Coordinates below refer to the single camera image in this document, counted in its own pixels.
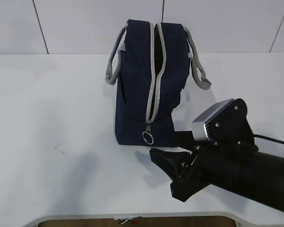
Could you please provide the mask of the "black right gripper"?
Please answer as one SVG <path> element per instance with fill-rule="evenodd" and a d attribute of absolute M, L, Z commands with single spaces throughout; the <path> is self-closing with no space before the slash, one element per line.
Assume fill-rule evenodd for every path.
<path fill-rule="evenodd" d="M 169 152 L 157 148 L 150 149 L 151 161 L 162 169 L 172 180 L 172 197 L 186 202 L 192 195 L 215 183 L 215 175 L 205 165 L 209 156 L 217 150 L 215 145 L 197 144 L 191 131 L 176 131 L 178 147 L 190 152 Z"/>

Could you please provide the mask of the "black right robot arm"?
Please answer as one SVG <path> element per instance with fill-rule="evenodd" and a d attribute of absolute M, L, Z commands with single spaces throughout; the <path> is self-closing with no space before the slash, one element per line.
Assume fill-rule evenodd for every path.
<path fill-rule="evenodd" d="M 209 185 L 284 211 L 284 157 L 259 151 L 243 99 L 213 104 L 176 132 L 181 152 L 150 150 L 153 163 L 172 180 L 175 199 L 187 201 Z"/>

